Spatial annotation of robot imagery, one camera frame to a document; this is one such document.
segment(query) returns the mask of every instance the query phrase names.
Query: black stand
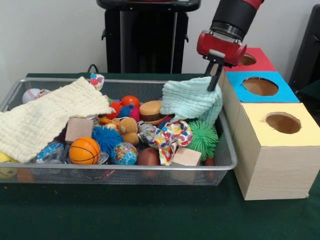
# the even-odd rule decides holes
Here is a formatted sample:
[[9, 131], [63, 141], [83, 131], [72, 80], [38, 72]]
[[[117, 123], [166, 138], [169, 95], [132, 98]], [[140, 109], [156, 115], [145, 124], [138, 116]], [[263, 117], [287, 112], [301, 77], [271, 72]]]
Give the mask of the black stand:
[[201, 0], [141, 2], [96, 0], [106, 9], [108, 73], [166, 73], [182, 71], [188, 15]]
[[320, 4], [313, 7], [290, 79], [290, 87], [300, 91], [320, 79]]

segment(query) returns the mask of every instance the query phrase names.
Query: wooden cube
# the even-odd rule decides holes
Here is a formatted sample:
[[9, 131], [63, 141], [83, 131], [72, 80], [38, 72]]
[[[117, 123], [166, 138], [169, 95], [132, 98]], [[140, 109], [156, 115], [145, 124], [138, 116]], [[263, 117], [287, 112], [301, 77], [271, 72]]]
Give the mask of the wooden cube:
[[275, 71], [227, 72], [222, 97], [231, 136], [235, 132], [241, 103], [300, 102]]
[[[171, 166], [199, 166], [201, 152], [194, 151], [185, 147], [179, 147], [172, 160]], [[180, 182], [192, 185], [196, 178], [196, 171], [170, 171], [171, 178]]]
[[307, 197], [320, 169], [320, 128], [303, 103], [242, 103], [233, 142], [245, 200]]
[[75, 140], [82, 137], [91, 138], [93, 128], [94, 121], [92, 119], [72, 117], [69, 119], [66, 128], [65, 142], [72, 144]]

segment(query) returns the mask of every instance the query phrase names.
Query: blue ball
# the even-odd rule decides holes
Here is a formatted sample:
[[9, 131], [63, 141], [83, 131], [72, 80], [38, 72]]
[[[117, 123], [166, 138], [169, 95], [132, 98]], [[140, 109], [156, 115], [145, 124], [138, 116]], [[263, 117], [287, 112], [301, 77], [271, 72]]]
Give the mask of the blue ball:
[[118, 144], [124, 142], [123, 137], [116, 130], [105, 126], [96, 126], [93, 129], [92, 138], [97, 141], [101, 151], [109, 156]]
[[118, 144], [111, 154], [111, 161], [116, 165], [135, 165], [137, 160], [138, 150], [128, 142]]
[[121, 108], [121, 111], [118, 114], [118, 118], [121, 119], [121, 118], [124, 118], [124, 117], [130, 117], [130, 112], [134, 108], [135, 108], [134, 105], [123, 106]]

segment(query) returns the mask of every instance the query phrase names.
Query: wire mesh basket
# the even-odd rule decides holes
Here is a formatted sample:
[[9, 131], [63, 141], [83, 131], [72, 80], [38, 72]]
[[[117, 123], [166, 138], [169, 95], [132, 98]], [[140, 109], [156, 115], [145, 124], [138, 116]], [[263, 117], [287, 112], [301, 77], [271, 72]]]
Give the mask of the wire mesh basket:
[[[70, 78], [26, 78], [17, 81], [0, 105], [0, 111], [10, 111], [22, 104], [22, 96], [28, 89], [56, 90], [70, 84]], [[102, 94], [111, 99], [127, 95], [136, 96], [145, 103], [162, 97], [163, 85], [157, 80], [112, 80], [106, 79]], [[77, 165], [0, 163], [2, 171], [19, 171], [17, 176], [1, 179], [1, 183], [23, 183], [20, 173], [32, 174], [37, 184], [109, 184], [109, 185], [194, 185], [217, 186], [228, 170], [237, 165], [236, 152], [223, 111], [215, 123], [219, 134], [215, 166], [141, 166], [141, 165]]]

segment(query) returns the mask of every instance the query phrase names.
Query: red box lid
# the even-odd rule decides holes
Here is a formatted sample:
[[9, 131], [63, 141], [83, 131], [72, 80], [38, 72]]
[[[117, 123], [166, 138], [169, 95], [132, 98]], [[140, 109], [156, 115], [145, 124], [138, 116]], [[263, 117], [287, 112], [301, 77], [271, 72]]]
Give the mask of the red box lid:
[[248, 47], [239, 65], [232, 68], [225, 66], [226, 72], [276, 72], [276, 68], [261, 48]]

